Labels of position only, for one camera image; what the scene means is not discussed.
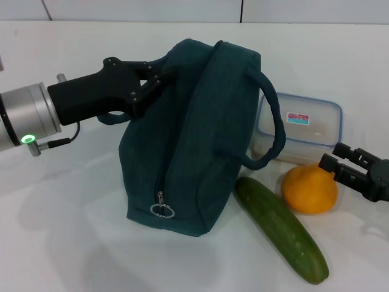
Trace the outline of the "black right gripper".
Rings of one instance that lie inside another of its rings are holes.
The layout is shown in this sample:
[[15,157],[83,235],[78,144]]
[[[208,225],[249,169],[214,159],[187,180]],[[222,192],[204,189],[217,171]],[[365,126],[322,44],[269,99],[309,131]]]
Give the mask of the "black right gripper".
[[338,183],[347,186],[372,202],[388,202],[388,165],[387,159],[379,161],[379,158],[371,153],[338,142],[332,151],[333,155],[347,159],[352,163],[362,167],[369,168],[367,175],[355,170],[345,164],[338,162],[336,158],[324,154],[318,166],[328,173],[333,173],[333,179]]

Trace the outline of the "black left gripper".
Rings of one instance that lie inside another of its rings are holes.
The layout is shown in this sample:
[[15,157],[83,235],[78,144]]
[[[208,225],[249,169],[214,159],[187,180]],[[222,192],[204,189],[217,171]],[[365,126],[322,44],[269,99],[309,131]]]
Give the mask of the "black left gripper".
[[[142,86],[140,81],[147,81]],[[70,125],[95,116],[121,111],[143,116],[161,95],[164,82],[175,81],[175,70],[159,63],[104,59],[97,73],[47,88],[60,124]]]

